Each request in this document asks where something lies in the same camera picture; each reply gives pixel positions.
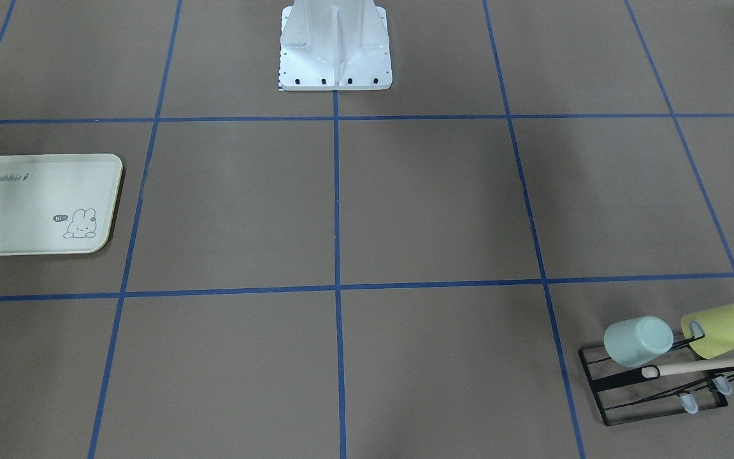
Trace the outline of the light green cup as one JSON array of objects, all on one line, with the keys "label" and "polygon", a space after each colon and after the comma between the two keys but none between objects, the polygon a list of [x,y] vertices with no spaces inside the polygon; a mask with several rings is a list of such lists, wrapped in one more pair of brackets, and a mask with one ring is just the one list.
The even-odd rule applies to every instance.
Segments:
[{"label": "light green cup", "polygon": [[603,345],[614,362],[640,368],[671,349],[673,332],[660,317],[634,317],[610,325],[604,331]]}]

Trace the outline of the yellow cup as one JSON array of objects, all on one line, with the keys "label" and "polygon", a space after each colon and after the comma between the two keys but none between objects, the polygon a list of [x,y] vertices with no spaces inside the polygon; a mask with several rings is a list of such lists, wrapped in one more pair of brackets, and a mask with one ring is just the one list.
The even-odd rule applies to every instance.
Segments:
[{"label": "yellow cup", "polygon": [[734,304],[687,314],[680,320],[684,336],[701,358],[715,358],[734,351]]}]

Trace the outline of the cream rabbit tray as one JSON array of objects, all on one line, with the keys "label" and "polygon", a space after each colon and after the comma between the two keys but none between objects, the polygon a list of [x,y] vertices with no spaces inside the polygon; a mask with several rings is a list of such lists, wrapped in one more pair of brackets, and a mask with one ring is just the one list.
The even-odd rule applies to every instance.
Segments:
[{"label": "cream rabbit tray", "polygon": [[0,155],[0,256],[98,252],[110,238],[117,155]]}]

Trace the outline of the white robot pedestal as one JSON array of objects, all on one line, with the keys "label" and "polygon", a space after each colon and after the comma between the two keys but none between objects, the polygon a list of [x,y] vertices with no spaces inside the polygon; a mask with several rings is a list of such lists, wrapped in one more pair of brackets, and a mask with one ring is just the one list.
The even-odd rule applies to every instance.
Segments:
[{"label": "white robot pedestal", "polygon": [[385,8],[373,1],[294,1],[280,20],[279,90],[391,88]]}]

